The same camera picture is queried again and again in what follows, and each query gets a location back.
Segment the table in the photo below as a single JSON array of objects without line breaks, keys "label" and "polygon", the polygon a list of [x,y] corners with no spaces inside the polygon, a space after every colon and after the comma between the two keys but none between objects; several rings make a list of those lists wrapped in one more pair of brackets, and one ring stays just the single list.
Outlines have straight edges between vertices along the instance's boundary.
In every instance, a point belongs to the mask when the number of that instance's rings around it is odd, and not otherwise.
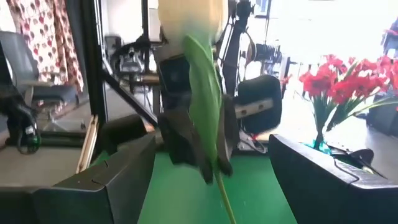
[{"label": "table", "polygon": [[[234,174],[224,183],[237,223],[297,223],[268,157],[232,158]],[[139,224],[228,224],[216,184],[195,169],[173,166],[158,154]]]}]

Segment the metal pole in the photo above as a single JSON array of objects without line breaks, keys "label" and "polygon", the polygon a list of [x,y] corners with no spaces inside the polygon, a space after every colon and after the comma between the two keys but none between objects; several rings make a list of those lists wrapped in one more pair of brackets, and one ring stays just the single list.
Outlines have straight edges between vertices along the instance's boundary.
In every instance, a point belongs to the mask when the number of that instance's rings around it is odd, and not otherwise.
[{"label": "metal pole", "polygon": [[90,109],[92,115],[98,115],[101,126],[107,122],[108,113],[102,69],[100,3],[98,0],[81,1],[81,13]]},{"label": "metal pole", "polygon": [[160,87],[152,87],[152,106],[156,116],[160,115]]},{"label": "metal pole", "polygon": [[[142,10],[142,31],[145,40],[149,40],[149,9],[148,9],[148,0],[141,1],[141,10]],[[149,49],[145,49],[144,51],[144,66],[145,73],[149,72]]]},{"label": "metal pole", "polygon": [[132,94],[127,92],[125,89],[119,86],[119,83],[109,74],[104,74],[105,81],[109,86],[129,105],[131,105],[137,114],[142,116],[148,123],[153,127],[157,128],[157,118],[149,111],[145,106],[143,106]]},{"label": "metal pole", "polygon": [[[289,68],[290,68],[290,64],[291,63],[292,63],[292,61],[290,60],[290,57],[287,57],[285,71],[284,71],[283,74],[281,73],[279,75],[280,77],[283,75],[283,78],[280,78],[280,80],[283,80],[283,79],[285,79],[285,78],[287,78],[289,76]],[[282,99],[283,99],[283,97],[285,95],[285,91],[286,91],[286,83],[284,83],[282,85]]]},{"label": "metal pole", "polygon": [[270,15],[270,13],[271,13],[271,2],[272,2],[272,0],[268,0],[268,6],[267,6],[267,17],[266,17],[266,38],[265,38],[265,40],[264,40],[264,43],[266,43],[267,42],[267,36],[268,36],[268,27],[269,27],[269,21],[271,20],[271,15]]}]

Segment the window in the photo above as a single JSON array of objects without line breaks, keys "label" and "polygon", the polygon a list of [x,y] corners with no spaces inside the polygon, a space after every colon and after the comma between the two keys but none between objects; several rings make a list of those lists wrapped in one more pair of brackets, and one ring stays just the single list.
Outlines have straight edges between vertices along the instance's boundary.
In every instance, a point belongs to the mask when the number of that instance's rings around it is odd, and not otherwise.
[{"label": "window", "polygon": [[0,30],[16,31],[16,26],[6,1],[0,1]]},{"label": "window", "polygon": [[149,9],[157,9],[159,6],[159,3],[157,0],[148,0],[148,8]]},{"label": "window", "polygon": [[279,39],[283,52],[298,57],[303,52],[378,57],[383,30],[398,16],[397,7],[394,0],[275,0],[267,39]]},{"label": "window", "polygon": [[268,2],[269,0],[256,0],[257,8],[259,10],[257,15],[262,15],[262,16],[268,16],[267,11],[268,11]]}]

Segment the plant stem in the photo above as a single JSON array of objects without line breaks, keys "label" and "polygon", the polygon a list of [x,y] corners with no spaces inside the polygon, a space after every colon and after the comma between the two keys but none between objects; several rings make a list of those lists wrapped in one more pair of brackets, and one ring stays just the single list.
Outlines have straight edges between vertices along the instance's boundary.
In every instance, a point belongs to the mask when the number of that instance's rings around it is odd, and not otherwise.
[{"label": "plant stem", "polygon": [[215,172],[215,176],[216,176],[216,181],[217,181],[218,188],[219,188],[220,193],[221,193],[221,197],[223,198],[223,202],[224,202],[224,206],[225,206],[226,212],[228,213],[229,221],[231,222],[231,224],[236,224],[234,213],[232,211],[231,204],[229,203],[228,196],[227,196],[226,191],[225,191],[225,186],[224,186],[223,177],[221,175],[221,172],[219,170],[216,171]]},{"label": "plant stem", "polygon": [[319,150],[320,149],[320,145],[323,142],[323,135],[322,132],[318,132],[317,134],[317,138],[315,139],[315,144],[313,146],[314,149]]}]

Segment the green leaf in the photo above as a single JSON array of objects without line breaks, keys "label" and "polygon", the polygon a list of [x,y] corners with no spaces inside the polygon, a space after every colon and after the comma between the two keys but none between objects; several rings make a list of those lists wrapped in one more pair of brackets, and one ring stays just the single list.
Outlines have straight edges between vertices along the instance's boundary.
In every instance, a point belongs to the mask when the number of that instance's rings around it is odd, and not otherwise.
[{"label": "green leaf", "polygon": [[360,112],[362,112],[364,110],[368,110],[368,109],[375,108],[375,107],[378,107],[378,106],[396,104],[396,103],[398,103],[398,100],[396,100],[394,96],[383,98],[381,100],[377,100],[376,102],[374,102],[374,103],[372,103],[370,105],[367,105],[367,106],[365,106],[365,107],[363,107],[363,108],[361,108],[361,109],[349,114],[348,117],[350,117],[350,116],[352,116],[354,114],[360,113]]},{"label": "green leaf", "polygon": [[349,77],[351,74],[352,74],[352,72],[354,71],[354,69],[356,68],[356,66],[358,65],[358,62],[354,62],[351,66],[350,66],[350,68],[347,70],[347,72],[346,72],[346,75],[345,75],[345,77],[344,77],[344,79],[346,79],[347,77]]},{"label": "green leaf", "polygon": [[183,41],[184,53],[190,64],[189,80],[192,90],[190,117],[211,163],[215,165],[221,90],[212,55],[205,50],[211,51],[209,46],[202,46],[190,35]]},{"label": "green leaf", "polygon": [[348,115],[363,101],[361,98],[349,99],[346,103],[340,104],[336,107],[336,111],[330,120],[326,131],[330,131],[337,124],[340,124]]}]

